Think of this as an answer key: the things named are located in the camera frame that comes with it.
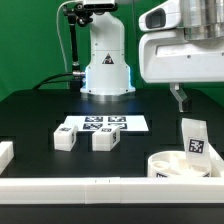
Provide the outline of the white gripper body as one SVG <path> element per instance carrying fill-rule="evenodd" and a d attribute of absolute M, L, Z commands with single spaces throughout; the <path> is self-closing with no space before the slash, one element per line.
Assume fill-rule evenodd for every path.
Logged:
<path fill-rule="evenodd" d="M 186 41 L 182 29 L 147 33 L 139 62 L 147 83 L 224 82 L 224 38 Z"/>

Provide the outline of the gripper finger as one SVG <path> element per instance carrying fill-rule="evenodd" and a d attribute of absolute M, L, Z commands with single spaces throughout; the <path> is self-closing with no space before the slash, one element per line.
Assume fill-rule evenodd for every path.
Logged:
<path fill-rule="evenodd" d="M 191 110 L 191 100 L 187 97 L 182 85 L 179 83 L 171 83 L 170 91 L 178 102 L 180 112 L 189 112 Z"/>

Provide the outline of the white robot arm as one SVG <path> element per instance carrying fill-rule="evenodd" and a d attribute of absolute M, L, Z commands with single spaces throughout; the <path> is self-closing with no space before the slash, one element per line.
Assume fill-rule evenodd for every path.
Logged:
<path fill-rule="evenodd" d="M 93 13 L 91 61 L 82 92 L 99 100 L 132 93 L 124 59 L 124 26 L 110 11 L 116 0 L 84 0 Z M 166 0 L 142 14 L 140 75 L 168 83 L 181 112 L 189 109 L 182 83 L 224 82 L 224 0 Z"/>

